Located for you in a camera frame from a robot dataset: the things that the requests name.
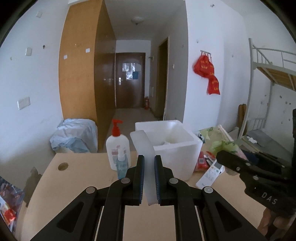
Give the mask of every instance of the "red nozzle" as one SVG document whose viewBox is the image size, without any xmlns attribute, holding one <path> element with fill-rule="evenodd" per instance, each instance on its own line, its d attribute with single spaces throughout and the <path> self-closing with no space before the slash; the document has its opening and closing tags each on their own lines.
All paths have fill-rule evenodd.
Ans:
<svg viewBox="0 0 296 241">
<path fill-rule="evenodd" d="M 118 136 L 120 136 L 120 129 L 117 126 L 117 124 L 121 124 L 121 123 L 123 123 L 123 121 L 121 121 L 121 120 L 112 120 L 112 122 L 113 122 L 112 136 L 118 137 Z"/>
</svg>

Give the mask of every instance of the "ceiling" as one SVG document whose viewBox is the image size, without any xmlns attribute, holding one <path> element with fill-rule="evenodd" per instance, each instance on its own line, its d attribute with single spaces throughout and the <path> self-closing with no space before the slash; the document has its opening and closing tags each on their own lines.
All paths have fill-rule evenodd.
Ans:
<svg viewBox="0 0 296 241">
<path fill-rule="evenodd" d="M 183 0 L 105 0 L 117 40 L 151 40 L 185 4 Z M 144 17 L 139 25 L 131 22 Z"/>
<path fill-rule="evenodd" d="M 242 16 L 271 12 L 260 0 L 222 0 L 222 2 L 226 3 Z"/>
</svg>

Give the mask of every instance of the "tiled floor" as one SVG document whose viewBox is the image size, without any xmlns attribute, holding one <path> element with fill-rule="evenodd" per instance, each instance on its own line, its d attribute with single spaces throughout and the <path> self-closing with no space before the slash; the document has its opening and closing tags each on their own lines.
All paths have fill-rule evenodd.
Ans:
<svg viewBox="0 0 296 241">
<path fill-rule="evenodd" d="M 130 137 L 130 133 L 135 131 L 135 123 L 143 121 L 156 121 L 157 119 L 153 116 L 150 110 L 145 110 L 143 108 L 138 109 L 116 109 L 113 119 L 122 120 L 123 123 L 119 124 L 119 129 L 121 134 L 125 135 L 130 142 L 131 151 L 135 151 L 135 146 Z M 107 138 L 111 136 L 113 124 L 110 125 Z M 101 152 L 107 152 L 106 141 L 104 144 L 104 149 Z"/>
</svg>

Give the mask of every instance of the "brown door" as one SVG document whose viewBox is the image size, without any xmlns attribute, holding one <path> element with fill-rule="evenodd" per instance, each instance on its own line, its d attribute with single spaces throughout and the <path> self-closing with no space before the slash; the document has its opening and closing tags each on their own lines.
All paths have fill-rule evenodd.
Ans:
<svg viewBox="0 0 296 241">
<path fill-rule="evenodd" d="M 116 54 L 116 108 L 144 107 L 145 53 Z"/>
<path fill-rule="evenodd" d="M 163 119 L 168 80 L 168 39 L 158 47 L 156 105 L 154 116 Z"/>
</svg>

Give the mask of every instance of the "wooden desk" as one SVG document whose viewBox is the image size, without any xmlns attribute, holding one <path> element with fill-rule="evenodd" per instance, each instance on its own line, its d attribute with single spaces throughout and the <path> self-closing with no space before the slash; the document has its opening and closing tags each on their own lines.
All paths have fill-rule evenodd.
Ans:
<svg viewBox="0 0 296 241">
<path fill-rule="evenodd" d="M 131 152 L 133 165 L 136 152 Z M 59 171 L 58 166 L 67 162 L 69 167 Z M 188 184 L 195 183 L 202 176 L 195 173 Z M 85 188 L 97 189 L 110 186 L 117 180 L 117 173 L 111 170 L 106 153 L 57 154 L 41 178 L 29 203 L 21 233 L 21 241 L 29 241 L 60 211 L 62 211 Z M 265 209 L 244 193 L 245 185 L 239 176 L 223 173 L 212 186 L 252 225 L 257 227 Z M 172 206 L 148 206 L 145 196 L 139 207 L 126 207 L 124 240 L 150 241 L 175 240 L 175 219 Z"/>
</svg>

